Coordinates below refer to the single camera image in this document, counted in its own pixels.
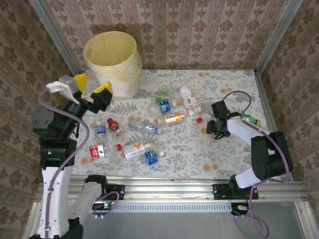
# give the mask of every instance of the patterned wallpaper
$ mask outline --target patterned wallpaper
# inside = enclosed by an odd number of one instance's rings
[[[45,0],[84,70],[95,34],[135,38],[145,69],[254,68],[288,0]]]
[[[69,74],[28,1],[0,1],[0,239],[19,239],[41,180],[31,115],[38,95]],[[59,95],[46,101],[59,106]]]
[[[319,0],[304,0],[261,76],[319,225]]]

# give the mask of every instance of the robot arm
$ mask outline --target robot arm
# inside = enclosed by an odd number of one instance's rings
[[[111,103],[113,94],[111,84],[106,82],[91,94],[90,102],[82,99],[81,95],[87,79],[87,74],[77,75],[74,78],[63,76],[48,84],[47,88],[51,93],[60,92],[69,99],[63,111],[81,119],[88,110],[94,113],[100,110],[105,111]],[[40,166],[42,167],[44,190],[39,228],[31,238],[82,238],[83,226],[81,223],[89,214],[95,200],[106,192],[106,177],[89,176],[82,193],[68,212],[68,187],[75,158],[74,156],[69,157],[76,150],[77,145],[77,141],[70,139],[70,135],[79,126],[78,122],[42,106],[33,113],[32,123],[33,132],[39,136],[41,145]],[[50,191],[49,185],[58,171]],[[47,212],[48,227],[45,225]]]
[[[216,121],[211,120],[207,123],[206,133],[215,134],[215,139],[229,137],[233,133],[251,146],[252,166],[231,177],[229,184],[233,195],[236,194],[235,191],[251,187],[260,181],[280,176],[286,172],[279,152],[264,134],[249,127],[249,122],[243,123],[239,113],[230,113],[224,101],[216,102],[211,107]],[[293,164],[284,135],[279,131],[263,130],[263,132],[279,146],[288,162],[289,171],[291,171]]]

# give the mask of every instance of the trash can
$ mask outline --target trash can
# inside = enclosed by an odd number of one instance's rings
[[[114,100],[128,100],[140,89],[142,59],[132,36],[120,31],[96,35],[86,43],[83,56],[100,84],[111,82]]]

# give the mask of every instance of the green bottle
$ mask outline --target green bottle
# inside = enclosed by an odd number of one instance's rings
[[[244,119],[247,120],[248,122],[259,126],[261,121],[259,119],[255,119],[254,117],[250,116],[250,115],[244,115]]]

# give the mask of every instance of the table surface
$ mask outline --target table surface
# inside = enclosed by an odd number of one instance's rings
[[[88,71],[90,81],[96,78]],[[251,150],[248,144],[235,135],[214,140],[206,134],[207,122],[211,119],[211,104],[222,100],[229,92],[242,90],[252,96],[252,105],[246,112],[261,120],[261,127],[267,129],[262,103],[259,97],[253,70],[142,70],[141,88],[127,101],[112,101],[105,112],[97,115],[87,112],[83,117],[90,127],[90,138],[79,151],[75,159],[74,174],[100,174],[112,176],[154,176],[171,178],[229,179],[251,164]],[[202,107],[203,123],[198,124],[190,117],[182,123],[173,124],[163,129],[159,136],[161,149],[166,157],[152,166],[136,170],[133,162],[126,160],[123,153],[117,153],[113,159],[91,159],[89,147],[95,145],[94,119],[113,118],[126,129],[123,142],[116,142],[108,131],[108,140],[124,145],[149,138],[149,135],[128,129],[129,120],[154,122],[147,114],[147,106],[156,91],[177,91],[182,86],[189,86]],[[231,112],[242,112],[247,106],[248,97],[234,93],[226,100]],[[185,111],[184,106],[174,108],[173,112]],[[80,127],[78,145],[85,137],[85,130]]]

